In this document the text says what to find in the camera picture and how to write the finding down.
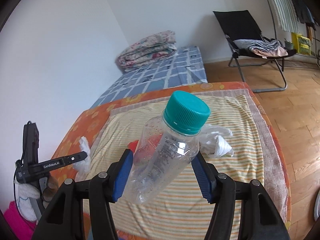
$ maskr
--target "floor plank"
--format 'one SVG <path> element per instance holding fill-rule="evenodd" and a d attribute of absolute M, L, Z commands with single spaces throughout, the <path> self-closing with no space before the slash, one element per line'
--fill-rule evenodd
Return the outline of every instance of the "floor plank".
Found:
<path fill-rule="evenodd" d="M 240 60 L 261 63 L 259 59 Z M 320 69 L 315 64 L 285 62 L 288 88 L 256 94 L 275 130 L 284 153 L 291 184 L 292 240 L 302 240 L 312 225 L 316 194 L 320 189 Z M 209 82 L 241 81 L 228 62 L 205 64 Z M 282 86 L 275 64 L 242 68 L 251 89 Z"/>

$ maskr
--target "striped hanging cloth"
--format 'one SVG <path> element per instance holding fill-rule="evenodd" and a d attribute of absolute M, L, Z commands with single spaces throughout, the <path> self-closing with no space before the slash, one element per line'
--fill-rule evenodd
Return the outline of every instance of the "striped hanging cloth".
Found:
<path fill-rule="evenodd" d="M 281 27 L 286 32 L 298 33 L 298 21 L 297 14 L 294 9 L 292 0 L 270 0 L 274 11 L 276 12 L 276 18 Z"/>

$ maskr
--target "white wall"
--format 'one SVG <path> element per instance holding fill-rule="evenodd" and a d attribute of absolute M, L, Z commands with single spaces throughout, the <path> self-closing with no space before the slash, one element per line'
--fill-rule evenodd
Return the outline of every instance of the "white wall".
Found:
<path fill-rule="evenodd" d="M 23 125 L 36 122 L 39 161 L 121 75 L 128 43 L 107 0 L 22 0 L 0 33 L 0 208 L 13 200 Z"/>
<path fill-rule="evenodd" d="M 176 32 L 178 46 L 198 45 L 204 61 L 230 56 L 212 11 L 248 9 L 266 36 L 274 37 L 267 0 L 108 0 L 127 41 L 164 30 Z"/>

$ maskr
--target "blue gripper pad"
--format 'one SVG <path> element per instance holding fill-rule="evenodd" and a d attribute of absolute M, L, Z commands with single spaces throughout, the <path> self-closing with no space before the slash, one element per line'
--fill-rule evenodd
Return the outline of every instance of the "blue gripper pad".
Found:
<path fill-rule="evenodd" d="M 213 180 L 209 179 L 209 174 L 205 171 L 205 168 L 207 168 L 208 171 L 209 167 L 206 162 L 201 162 L 199 160 L 198 155 L 196 156 L 196 158 L 193 159 L 191 165 L 196 175 L 202 193 L 202 197 L 205 198 L 208 201 L 208 203 L 210 203 L 212 201 L 212 187 L 213 189 L 215 187 L 215 178 L 211 178 Z"/>
<path fill-rule="evenodd" d="M 112 200 L 114 202 L 118 201 L 118 199 L 121 198 L 125 184 L 127 183 L 129 177 L 130 170 L 132 168 L 133 152 L 131 150 L 125 150 L 124 154 L 119 160 L 119 164 L 121 163 L 122 166 L 119 169 L 118 175 L 115 179 L 114 190 L 112 194 Z"/>

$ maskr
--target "orange tablecloth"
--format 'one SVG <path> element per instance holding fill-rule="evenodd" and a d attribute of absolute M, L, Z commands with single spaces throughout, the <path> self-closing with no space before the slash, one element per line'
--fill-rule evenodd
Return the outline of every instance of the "orange tablecloth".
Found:
<path fill-rule="evenodd" d="M 176 90 L 183 90 L 186 92 L 202 92 L 202 91 L 212 91 L 212 90 L 230 90 L 230 89 L 248 89 L 249 93 L 252 97 L 252 100 L 260 110 L 260 113 L 263 119 L 266 121 L 269 130 L 271 132 L 272 138 L 275 142 L 276 148 L 278 150 L 278 154 L 282 163 L 282 169 L 284 172 L 285 183 L 288 189 L 288 212 L 287 212 L 287 223 L 286 227 L 289 228 L 290 220 L 291 220 L 291 194 L 290 194 L 290 184 L 289 184 L 289 177 L 285 165 L 284 155 L 282 153 L 279 141 L 276 137 L 276 134 L 272 128 L 271 122 L 268 119 L 265 111 L 263 110 L 261 104 L 259 103 L 258 99 L 255 97 L 254 93 L 251 91 L 249 86 L 244 82 L 221 82 L 221 83 L 202 83 L 196 85 L 189 85 L 189 86 L 182 86 L 182 87 L 175 87 L 175 88 L 168 88 L 164 90 L 152 91 L 144 94 L 138 94 L 132 97 L 123 98 L 114 102 L 110 102 L 101 106 L 97 106 L 96 108 L 89 109 L 84 111 L 70 128 L 62 142 L 60 143 L 59 147 L 57 148 L 56 152 L 52 156 L 52 158 L 57 158 L 61 156 L 66 156 L 70 154 L 74 154 L 80 151 L 79 148 L 79 139 L 81 136 L 85 136 L 89 142 L 89 146 L 91 147 L 94 143 L 95 139 L 97 138 L 100 130 L 102 129 L 103 125 L 106 123 L 110 116 L 110 111 L 114 108 L 127 106 L 151 99 L 162 98 L 170 96 Z M 61 185 L 65 179 L 67 178 L 75 178 L 77 171 L 72 168 L 72 165 L 66 166 L 64 168 L 52 171 L 51 174 L 54 176 L 59 185 Z M 86 214 L 84 215 L 85 220 L 85 231 L 86 234 L 90 227 L 90 218 Z M 119 236 L 124 239 L 144 239 L 137 236 L 131 236 L 124 232 L 118 232 Z"/>

